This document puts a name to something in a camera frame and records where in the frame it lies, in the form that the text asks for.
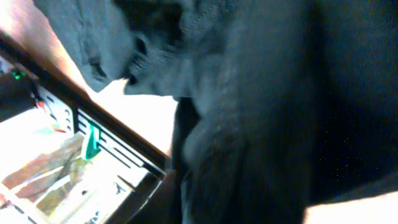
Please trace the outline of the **black shorts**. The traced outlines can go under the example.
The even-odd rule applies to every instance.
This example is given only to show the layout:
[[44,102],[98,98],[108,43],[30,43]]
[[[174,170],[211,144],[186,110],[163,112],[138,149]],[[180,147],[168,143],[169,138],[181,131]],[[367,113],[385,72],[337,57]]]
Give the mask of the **black shorts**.
[[397,190],[397,2],[36,1],[96,92],[177,102],[129,223],[302,223]]

